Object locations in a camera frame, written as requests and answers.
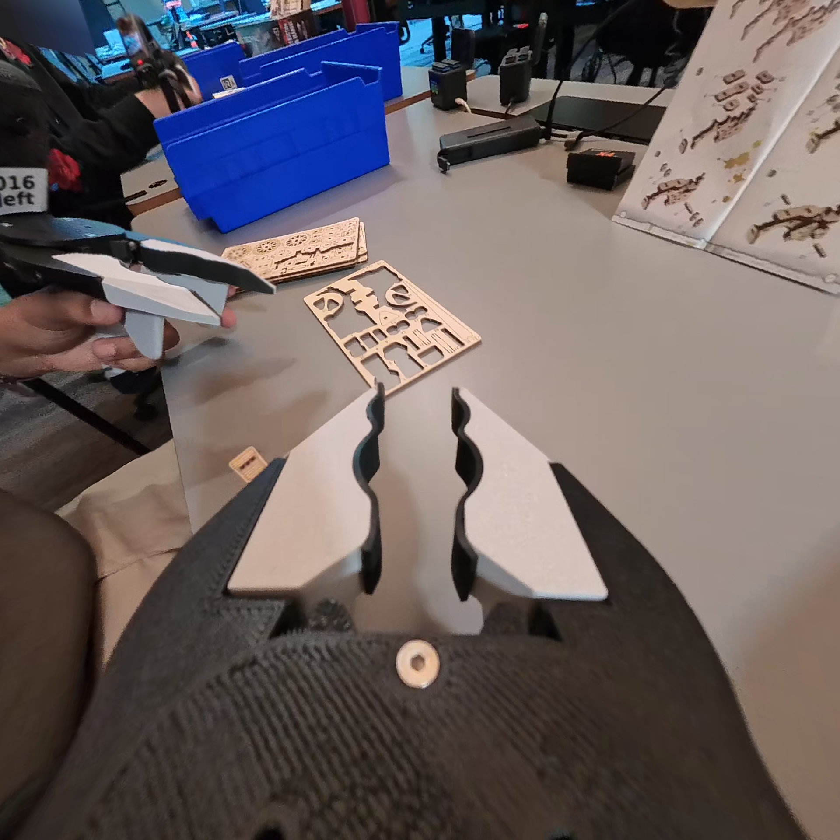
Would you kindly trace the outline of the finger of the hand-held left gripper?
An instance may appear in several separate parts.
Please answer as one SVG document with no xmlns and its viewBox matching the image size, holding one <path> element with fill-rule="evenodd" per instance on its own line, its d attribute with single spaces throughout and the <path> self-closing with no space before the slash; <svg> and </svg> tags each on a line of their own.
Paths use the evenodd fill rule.
<svg viewBox="0 0 840 840">
<path fill-rule="evenodd" d="M 230 287 L 270 296 L 276 292 L 247 267 L 199 248 L 155 238 L 135 238 L 134 244 L 146 269 L 194 292 L 216 314 L 224 312 Z"/>
<path fill-rule="evenodd" d="M 143 356 L 164 354 L 167 319 L 217 327 L 221 317 L 189 288 L 126 267 L 106 255 L 53 254 L 51 284 L 105 300 L 123 310 L 122 325 Z"/>
</svg>

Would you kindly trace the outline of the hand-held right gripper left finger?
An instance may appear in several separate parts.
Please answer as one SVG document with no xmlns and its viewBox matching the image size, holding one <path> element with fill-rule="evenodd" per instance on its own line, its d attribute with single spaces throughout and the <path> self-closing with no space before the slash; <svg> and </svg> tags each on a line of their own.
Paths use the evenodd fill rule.
<svg viewBox="0 0 840 840">
<path fill-rule="evenodd" d="M 290 451 L 227 583 L 230 594 L 375 592 L 382 536 L 371 479 L 384 409 L 378 384 Z"/>
</svg>

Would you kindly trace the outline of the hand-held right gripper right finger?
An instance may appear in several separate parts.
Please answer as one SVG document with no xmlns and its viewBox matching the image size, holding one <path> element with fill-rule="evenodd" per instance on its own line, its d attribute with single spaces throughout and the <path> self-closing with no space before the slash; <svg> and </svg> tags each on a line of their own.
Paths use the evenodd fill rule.
<svg viewBox="0 0 840 840">
<path fill-rule="evenodd" d="M 460 601 L 605 602 L 553 464 L 466 388 L 451 392 L 455 509 L 451 575 Z"/>
</svg>

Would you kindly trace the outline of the cut-out wooden puzzle sheet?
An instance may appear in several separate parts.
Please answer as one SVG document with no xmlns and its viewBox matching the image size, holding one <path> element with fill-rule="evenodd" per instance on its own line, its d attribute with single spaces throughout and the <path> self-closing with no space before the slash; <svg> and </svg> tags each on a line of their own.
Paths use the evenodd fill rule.
<svg viewBox="0 0 840 840">
<path fill-rule="evenodd" d="M 303 300 L 366 384 L 386 396 L 481 343 L 478 332 L 384 260 Z"/>
</svg>

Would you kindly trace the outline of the person's left hand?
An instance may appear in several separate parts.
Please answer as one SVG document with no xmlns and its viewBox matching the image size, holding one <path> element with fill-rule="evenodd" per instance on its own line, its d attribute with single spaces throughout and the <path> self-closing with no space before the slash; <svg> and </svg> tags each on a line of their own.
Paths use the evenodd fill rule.
<svg viewBox="0 0 840 840">
<path fill-rule="evenodd" d="M 157 359 L 142 355 L 131 338 L 96 338 L 124 312 L 79 292 L 45 289 L 1 309 L 1 375 L 15 381 L 53 372 L 90 372 L 102 366 L 140 372 Z"/>
</svg>

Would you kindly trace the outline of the small slotted wooden piece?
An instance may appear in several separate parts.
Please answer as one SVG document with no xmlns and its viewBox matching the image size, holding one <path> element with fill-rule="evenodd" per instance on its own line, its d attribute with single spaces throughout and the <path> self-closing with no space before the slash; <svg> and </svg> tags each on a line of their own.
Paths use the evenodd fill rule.
<svg viewBox="0 0 840 840">
<path fill-rule="evenodd" d="M 255 480 L 268 466 L 268 461 L 254 447 L 248 446 L 228 462 L 228 467 L 244 483 Z"/>
</svg>

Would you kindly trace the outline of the stack of wooden puzzle sheets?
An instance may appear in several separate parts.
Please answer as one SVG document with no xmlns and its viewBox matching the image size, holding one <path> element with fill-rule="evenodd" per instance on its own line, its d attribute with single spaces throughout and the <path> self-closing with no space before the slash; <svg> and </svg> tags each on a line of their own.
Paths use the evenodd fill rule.
<svg viewBox="0 0 840 840">
<path fill-rule="evenodd" d="M 357 217 L 295 234 L 226 248 L 232 261 L 272 284 L 315 277 L 368 259 L 364 224 Z"/>
</svg>

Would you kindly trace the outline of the large blue plastic bin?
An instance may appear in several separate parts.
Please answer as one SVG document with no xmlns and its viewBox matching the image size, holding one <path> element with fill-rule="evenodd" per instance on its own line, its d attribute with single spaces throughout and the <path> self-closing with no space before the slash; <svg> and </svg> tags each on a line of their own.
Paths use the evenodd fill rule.
<svg viewBox="0 0 840 840">
<path fill-rule="evenodd" d="M 157 119 L 182 197 L 222 233 L 389 165 L 381 70 L 324 61 Z"/>
</svg>

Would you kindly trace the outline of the person's beige trousers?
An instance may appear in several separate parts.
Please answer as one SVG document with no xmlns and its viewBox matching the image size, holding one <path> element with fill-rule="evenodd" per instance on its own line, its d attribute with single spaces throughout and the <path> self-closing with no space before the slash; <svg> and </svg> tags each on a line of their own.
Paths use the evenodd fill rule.
<svg viewBox="0 0 840 840">
<path fill-rule="evenodd" d="M 93 643 L 103 671 L 126 626 L 192 536 L 171 440 L 82 491 L 57 510 L 96 561 Z"/>
</svg>

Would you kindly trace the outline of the person's brown shirt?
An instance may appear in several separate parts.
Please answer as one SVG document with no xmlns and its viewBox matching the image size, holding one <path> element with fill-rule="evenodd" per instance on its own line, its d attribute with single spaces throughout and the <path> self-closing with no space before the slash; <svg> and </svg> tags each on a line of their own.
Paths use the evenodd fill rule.
<svg viewBox="0 0 840 840">
<path fill-rule="evenodd" d="M 54 777 L 88 697 L 96 563 L 55 513 L 1 493 L 1 838 Z"/>
</svg>

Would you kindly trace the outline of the black and blue battery charger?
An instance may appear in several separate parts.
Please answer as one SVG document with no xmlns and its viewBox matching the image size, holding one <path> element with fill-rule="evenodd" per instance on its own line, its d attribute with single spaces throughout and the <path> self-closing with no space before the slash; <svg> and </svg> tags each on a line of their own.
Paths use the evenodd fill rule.
<svg viewBox="0 0 840 840">
<path fill-rule="evenodd" d="M 456 60 L 436 61 L 428 69 L 430 99 L 441 111 L 465 108 L 467 103 L 467 67 Z"/>
</svg>

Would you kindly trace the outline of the black power adapter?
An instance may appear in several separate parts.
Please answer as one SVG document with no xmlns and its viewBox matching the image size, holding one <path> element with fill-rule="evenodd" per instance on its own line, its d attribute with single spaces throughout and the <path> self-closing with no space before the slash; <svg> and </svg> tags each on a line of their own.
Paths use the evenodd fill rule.
<svg viewBox="0 0 840 840">
<path fill-rule="evenodd" d="M 452 165 L 531 149 L 539 145 L 543 134 L 543 126 L 525 115 L 444 134 L 438 141 L 437 166 L 447 173 Z"/>
</svg>

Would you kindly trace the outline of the black box with red label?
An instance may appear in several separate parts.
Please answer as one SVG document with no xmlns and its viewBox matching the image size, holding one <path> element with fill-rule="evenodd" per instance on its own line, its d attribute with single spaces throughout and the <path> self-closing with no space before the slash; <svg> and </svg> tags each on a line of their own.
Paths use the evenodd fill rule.
<svg viewBox="0 0 840 840">
<path fill-rule="evenodd" d="M 636 154 L 624 150 L 586 149 L 568 153 L 566 181 L 611 192 L 632 178 Z"/>
</svg>

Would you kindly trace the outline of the black flat pad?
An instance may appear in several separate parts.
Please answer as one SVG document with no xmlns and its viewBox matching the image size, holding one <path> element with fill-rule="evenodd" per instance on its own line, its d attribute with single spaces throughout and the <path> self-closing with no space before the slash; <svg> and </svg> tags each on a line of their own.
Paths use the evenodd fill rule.
<svg viewBox="0 0 840 840">
<path fill-rule="evenodd" d="M 590 131 L 610 140 L 648 144 L 666 109 L 658 100 L 643 107 L 639 103 L 560 94 L 554 103 L 552 131 Z"/>
</svg>

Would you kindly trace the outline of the folded assembly instruction sheet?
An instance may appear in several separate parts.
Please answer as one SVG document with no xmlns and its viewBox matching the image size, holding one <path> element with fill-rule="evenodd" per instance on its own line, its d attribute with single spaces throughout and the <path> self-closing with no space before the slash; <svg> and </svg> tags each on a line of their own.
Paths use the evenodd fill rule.
<svg viewBox="0 0 840 840">
<path fill-rule="evenodd" d="M 613 221 L 839 290 L 839 2 L 718 2 Z"/>
</svg>

